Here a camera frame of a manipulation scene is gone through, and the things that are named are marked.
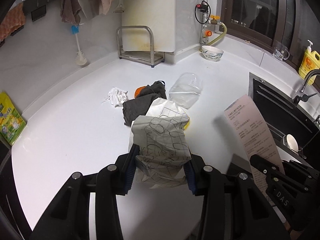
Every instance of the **kitchen counter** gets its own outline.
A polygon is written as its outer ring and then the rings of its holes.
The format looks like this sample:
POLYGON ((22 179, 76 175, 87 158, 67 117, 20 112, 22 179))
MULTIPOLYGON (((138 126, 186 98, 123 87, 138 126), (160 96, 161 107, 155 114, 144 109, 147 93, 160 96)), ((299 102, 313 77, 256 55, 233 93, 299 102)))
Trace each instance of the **kitchen counter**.
MULTIPOLYGON (((17 192, 31 228, 73 172, 96 173, 128 152, 130 128, 124 125, 122 108, 105 102, 110 89, 128 90, 132 99, 138 87, 163 80, 168 92, 184 72, 197 74, 204 87, 199 100, 186 110, 190 117, 186 141, 192 153, 223 173, 233 154, 246 158, 223 111, 248 93, 249 72, 288 95, 296 86, 227 52, 219 62, 207 61, 197 52, 174 65, 161 63, 153 69, 116 60, 95 70, 38 110, 12 147, 17 192)), ((316 114, 316 105, 305 104, 304 108, 312 116, 316 114)), ((89 220, 94 239, 93 194, 91 200, 89 220)), ((127 196, 117 196, 124 239, 185 239, 200 219, 202 200, 194 197, 187 185, 149 189, 134 182, 127 196)))

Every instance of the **window frame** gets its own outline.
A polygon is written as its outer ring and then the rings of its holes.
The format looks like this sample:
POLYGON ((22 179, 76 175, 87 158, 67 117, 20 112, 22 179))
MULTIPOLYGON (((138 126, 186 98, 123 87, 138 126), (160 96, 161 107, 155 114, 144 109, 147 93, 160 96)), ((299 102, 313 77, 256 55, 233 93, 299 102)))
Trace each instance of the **window frame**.
MULTIPOLYGON (((222 10, 221 10, 221 21, 227 26, 228 34, 236 36, 242 40, 249 41, 250 43, 257 45, 258 47, 273 53, 273 47, 276 41, 282 42, 284 35, 284 28, 286 23, 287 15, 287 0, 278 0, 278 15, 276 18, 276 29, 273 39, 258 33, 249 28, 233 24, 231 22, 233 0, 222 0, 222 10)), ((283 60, 293 69, 298 71, 301 59, 299 59, 299 44, 298 36, 301 23, 301 0, 295 0, 295 15, 294 23, 292 30, 292 40, 289 49, 290 57, 287 60, 283 60)), ((320 77, 316 77, 313 86, 320 91, 320 77)))
POLYGON ((278 14, 276 18, 276 29, 274 38, 271 39, 257 31, 251 30, 231 22, 233 0, 222 0, 221 21, 227 26, 228 33, 265 49, 273 52, 273 45, 276 41, 281 42, 284 34, 287 0, 278 0, 278 14))

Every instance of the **kitchen sink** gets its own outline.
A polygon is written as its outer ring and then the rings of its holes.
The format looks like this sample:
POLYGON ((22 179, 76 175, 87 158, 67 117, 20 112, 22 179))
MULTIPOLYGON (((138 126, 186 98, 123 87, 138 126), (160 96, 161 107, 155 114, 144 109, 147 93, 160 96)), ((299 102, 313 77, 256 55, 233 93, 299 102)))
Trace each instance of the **kitchen sink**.
POLYGON ((276 145, 301 163, 320 171, 320 128, 313 118, 291 98, 262 78, 250 73, 249 96, 266 121, 276 145), (283 144, 283 137, 291 134, 296 139, 296 154, 283 144))

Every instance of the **instruction sheet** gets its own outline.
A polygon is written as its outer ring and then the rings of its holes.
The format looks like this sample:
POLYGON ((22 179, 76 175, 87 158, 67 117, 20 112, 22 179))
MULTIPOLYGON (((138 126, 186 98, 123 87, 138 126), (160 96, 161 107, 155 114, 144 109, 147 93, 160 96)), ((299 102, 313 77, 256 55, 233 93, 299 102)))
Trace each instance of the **instruction sheet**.
MULTIPOLYGON (((240 138, 248 159, 250 160, 252 155, 257 154, 278 166, 279 170, 284 173, 276 143, 254 101, 248 95, 244 95, 232 103, 224 113, 240 138)), ((251 171, 254 183, 267 200, 273 204, 266 194, 268 187, 266 176, 252 166, 251 171)))

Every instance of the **stainless steel rack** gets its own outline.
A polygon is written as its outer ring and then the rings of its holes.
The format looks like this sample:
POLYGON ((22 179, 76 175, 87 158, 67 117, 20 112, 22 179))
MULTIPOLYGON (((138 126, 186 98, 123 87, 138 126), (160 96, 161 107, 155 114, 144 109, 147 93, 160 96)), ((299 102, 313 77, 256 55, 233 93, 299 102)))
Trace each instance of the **stainless steel rack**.
POLYGON ((152 30, 148 26, 121 26, 116 31, 116 39, 118 46, 119 59, 127 59, 151 66, 164 62, 164 52, 155 51, 155 41, 152 30), (149 51, 124 51, 122 41, 120 42, 119 33, 122 29, 146 29, 150 36, 150 52, 149 51))

